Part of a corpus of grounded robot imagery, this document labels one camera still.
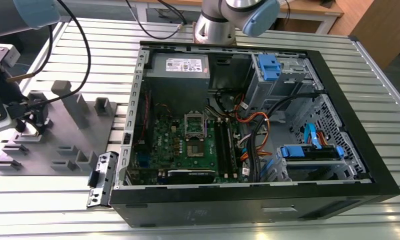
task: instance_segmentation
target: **ram slot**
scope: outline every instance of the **ram slot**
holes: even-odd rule
[[[238,178],[238,172],[235,171],[235,166],[237,166],[237,148],[235,148],[235,141],[234,141],[234,129],[233,129],[233,123],[226,119],[226,122],[229,124],[227,127],[227,136],[229,136],[229,147],[230,147],[230,152],[229,152],[229,169],[230,169],[230,174],[233,174],[233,178]]]
[[[225,178],[233,173],[231,166],[231,149],[229,141],[229,127],[226,122],[215,123],[215,140],[217,140],[217,153],[219,173]]]
[[[218,155],[218,168],[219,175],[226,176],[227,165],[226,165],[226,151],[225,151],[225,138],[223,138],[223,125],[222,122],[215,122],[215,144],[217,144],[217,155]]]

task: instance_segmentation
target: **white label sticker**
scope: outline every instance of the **white label sticker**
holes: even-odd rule
[[[245,101],[241,102],[241,106],[245,108],[245,110],[247,110],[250,107],[250,105],[247,105]]]
[[[242,169],[242,174],[243,174],[243,175],[250,176],[250,173],[251,173],[251,169],[249,169],[249,168],[243,168],[243,169]]]
[[[169,58],[166,60],[166,71],[202,73],[202,59]]]

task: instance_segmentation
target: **black cable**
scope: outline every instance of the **black cable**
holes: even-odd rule
[[[285,0],[286,4],[287,4],[287,14],[286,14],[286,23],[285,26],[289,25],[290,19],[291,19],[291,4],[289,2],[289,0]]]
[[[8,82],[19,82],[24,79],[32,78],[46,68],[46,66],[50,62],[50,58],[51,58],[51,55],[52,55],[52,48],[54,48],[54,27],[52,27],[52,25],[48,25],[47,27],[48,27],[48,49],[47,49],[47,54],[46,54],[46,58],[43,60],[42,66],[32,73],[26,73],[26,74],[19,75],[19,76],[10,77],[7,79]]]
[[[80,86],[76,88],[76,90],[74,90],[72,92],[70,92],[68,94],[63,95],[63,96],[59,96],[54,99],[50,99],[50,100],[46,100],[46,101],[42,101],[34,105],[31,105],[30,107],[31,108],[36,108],[36,107],[40,107],[40,106],[44,106],[50,103],[54,103],[64,98],[68,98],[70,96],[75,95],[78,92],[80,92],[82,88],[84,87],[84,85],[87,84],[87,81],[88,81],[88,77],[90,77],[90,74],[91,74],[91,67],[92,67],[92,55],[91,55],[91,47],[90,47],[90,42],[88,42],[88,38],[87,38],[87,35],[86,35],[86,31],[83,30],[82,28],[82,25],[80,25],[80,22],[74,14],[74,12],[71,11],[71,9],[68,8],[68,6],[66,5],[66,3],[63,2],[63,0],[58,0],[59,4],[62,5],[62,7],[66,9],[68,15],[71,16],[75,24],[78,25],[78,28],[80,30],[80,34],[82,34],[82,37],[83,37],[83,41],[84,41],[84,45],[86,45],[86,51],[87,51],[87,69],[86,69],[86,74],[84,74],[84,79],[82,81],[82,84]]]
[[[174,5],[171,5],[170,3],[167,3],[166,1],[163,1],[163,0],[158,0],[158,1],[167,7],[167,9],[170,9],[173,11],[173,13],[175,13],[177,16],[179,16],[183,24],[187,25],[189,22],[187,22],[187,19],[186,19],[183,13],[181,12],[181,10],[178,10],[177,7]]]
[[[170,36],[166,36],[166,37],[162,37],[162,36],[154,36],[154,35],[147,31],[147,29],[145,28],[145,26],[143,26],[143,24],[142,24],[139,18],[135,16],[134,8],[132,8],[132,6],[131,6],[130,1],[126,0],[126,3],[127,3],[127,5],[128,5],[130,11],[131,11],[131,13],[132,13],[132,16],[134,16],[134,18],[135,18],[135,20],[136,20],[136,22],[138,22],[138,25],[139,25],[141,29],[145,31],[145,33],[146,33],[151,38],[158,39],[158,40],[167,40],[167,39],[170,39],[171,37],[175,36],[175,34],[177,34],[177,33],[179,32],[179,30],[181,30],[181,26],[178,26],[175,32],[174,32]]]
[[[159,14],[159,18],[167,18],[169,16],[166,16],[158,9],[154,9],[158,14]]]
[[[275,103],[275,105],[269,109],[267,111],[267,117],[270,118],[275,111],[282,107],[283,104],[286,104],[287,102],[299,99],[299,98],[317,98],[321,96],[321,93],[317,92],[306,92],[306,93],[298,93],[295,95],[287,96],[286,98],[283,98],[281,101],[278,101]],[[262,125],[265,124],[265,117],[262,117],[262,119],[259,120],[255,129],[251,132],[251,137],[249,140],[249,149],[247,149],[247,155],[249,158],[253,159],[254,161],[254,166],[255,166],[255,182],[261,181],[261,174],[259,171],[262,169],[262,163],[259,161],[259,155],[258,155],[258,151],[257,151],[257,146],[255,146],[255,141],[257,141],[257,133],[259,132]]]
[[[233,118],[233,116],[230,114],[233,114],[235,111],[231,110],[231,111],[227,111],[226,107],[225,107],[225,104],[222,102],[222,97],[219,96],[221,92],[223,93],[239,93],[241,90],[235,89],[235,88],[221,88],[217,90],[215,92],[215,101],[217,101],[217,105],[219,107],[219,109],[222,110],[223,114],[229,117],[229,118]]]
[[[32,73],[35,76],[43,71],[43,69],[46,68],[46,66],[47,66],[47,64],[50,62],[50,58],[51,58],[51,55],[52,55],[52,48],[54,48],[54,28],[52,28],[52,25],[50,25],[48,26],[48,49],[47,49],[47,55],[46,55],[46,58],[44,58],[42,66]]]

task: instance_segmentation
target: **power supply label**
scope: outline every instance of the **power supply label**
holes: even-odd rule
[[[166,60],[166,71],[202,73],[202,59],[169,58]]]

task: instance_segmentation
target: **metal bracket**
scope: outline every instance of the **metal bracket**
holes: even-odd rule
[[[98,158],[96,169],[92,171],[88,179],[91,191],[88,194],[87,208],[111,208],[110,199],[118,160],[119,154],[114,151],[106,152]]]

